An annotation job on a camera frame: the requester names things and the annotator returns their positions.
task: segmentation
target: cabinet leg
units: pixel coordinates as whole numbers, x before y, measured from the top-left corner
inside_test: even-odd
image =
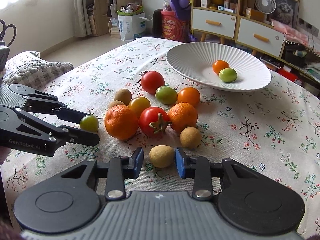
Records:
[[[206,38],[207,34],[206,33],[202,33],[202,36],[201,36],[201,42],[204,42],[205,41],[205,38]]]

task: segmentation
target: orange wooden handle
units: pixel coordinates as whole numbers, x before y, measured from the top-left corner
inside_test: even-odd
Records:
[[[219,22],[214,22],[214,21],[210,21],[210,20],[205,20],[205,23],[210,24],[210,25],[215,25],[215,26],[221,25],[221,23],[219,23]]]
[[[270,40],[268,38],[262,37],[258,34],[254,34],[253,35],[256,39],[260,40],[260,41],[264,41],[264,42],[269,42]]]

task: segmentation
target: pillow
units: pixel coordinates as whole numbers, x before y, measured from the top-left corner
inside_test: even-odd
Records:
[[[34,89],[74,69],[71,63],[45,61],[37,51],[22,52],[9,59],[5,67],[7,73],[3,76],[4,83],[22,84]]]

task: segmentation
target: tablecloth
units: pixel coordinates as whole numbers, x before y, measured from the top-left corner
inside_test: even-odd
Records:
[[[166,52],[178,42],[141,38],[125,44],[79,66],[47,84],[43,91],[59,97],[68,107],[99,118],[100,143],[95,147],[67,143],[54,157],[12,150],[1,166],[4,190],[13,225],[12,207],[17,195],[27,187],[47,179],[87,158],[109,161],[119,155],[131,155],[141,146],[144,165],[137,180],[125,180],[131,190],[191,190],[192,179],[180,179],[175,167],[155,168],[148,153],[155,145],[180,146],[179,137],[169,127],[161,139],[149,139],[138,130],[130,140],[119,141],[105,130],[103,118],[116,91],[127,88],[133,97],[147,97],[152,106],[169,110],[140,86],[141,72],[160,72],[167,86],[179,91],[195,87],[200,91],[197,127],[201,145],[187,155],[201,155],[211,162],[230,157],[295,190],[306,205],[305,216],[297,232],[304,238],[320,233],[320,101],[304,88],[275,72],[266,88],[249,93],[225,92],[202,86],[172,70]],[[52,115],[34,114],[53,125],[77,125]],[[98,192],[104,190],[101,180]],[[217,179],[213,189],[221,192]]]

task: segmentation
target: white shopping bag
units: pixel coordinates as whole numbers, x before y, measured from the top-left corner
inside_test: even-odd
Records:
[[[133,41],[144,35],[146,31],[146,21],[153,19],[152,17],[148,19],[145,16],[144,12],[133,16],[118,16],[122,41]]]

